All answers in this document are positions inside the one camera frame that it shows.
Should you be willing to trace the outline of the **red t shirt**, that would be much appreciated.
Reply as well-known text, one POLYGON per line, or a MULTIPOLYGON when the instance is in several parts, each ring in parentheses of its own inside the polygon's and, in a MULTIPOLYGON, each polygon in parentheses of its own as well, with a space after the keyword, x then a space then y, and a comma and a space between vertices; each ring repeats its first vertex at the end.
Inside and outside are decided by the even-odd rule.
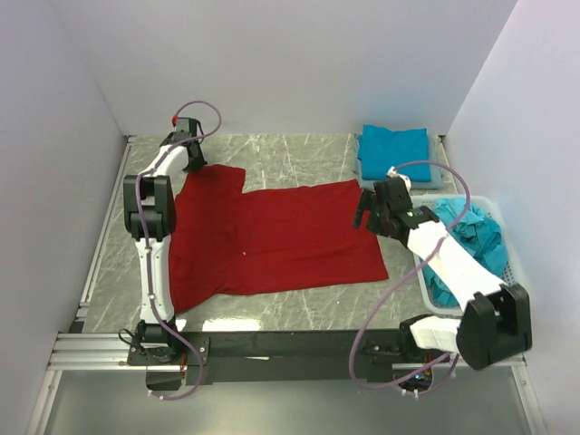
POLYGON ((245 192, 244 169, 206 166, 176 196, 169 286, 181 314, 213 295, 387 279, 377 237, 353 227, 356 180, 245 192))

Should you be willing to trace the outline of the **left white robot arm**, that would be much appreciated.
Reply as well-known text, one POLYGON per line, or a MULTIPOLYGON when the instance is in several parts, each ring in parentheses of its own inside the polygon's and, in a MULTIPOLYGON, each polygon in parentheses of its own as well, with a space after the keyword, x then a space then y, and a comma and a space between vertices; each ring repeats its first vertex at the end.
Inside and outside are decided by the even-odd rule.
POLYGON ((172 180, 206 161, 200 121, 174 116, 172 125, 151 164, 122 183, 124 226, 137 249, 141 283, 140 319, 128 333, 131 365, 173 364, 187 357, 169 289, 169 245, 177 227, 172 180))

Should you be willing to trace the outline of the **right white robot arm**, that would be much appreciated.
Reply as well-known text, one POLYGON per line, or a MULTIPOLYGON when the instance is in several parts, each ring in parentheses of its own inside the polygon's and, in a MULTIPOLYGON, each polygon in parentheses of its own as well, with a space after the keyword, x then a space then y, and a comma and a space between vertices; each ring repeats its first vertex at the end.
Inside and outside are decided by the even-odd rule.
POLYGON ((392 330, 392 340, 378 350, 417 362, 428 351, 455 353, 470 368, 482 370, 532 347, 531 306, 527 290, 508 284, 481 265, 426 205, 414 205, 401 176, 364 190, 353 225, 399 241, 428 266, 455 297, 454 318, 423 314, 392 330))

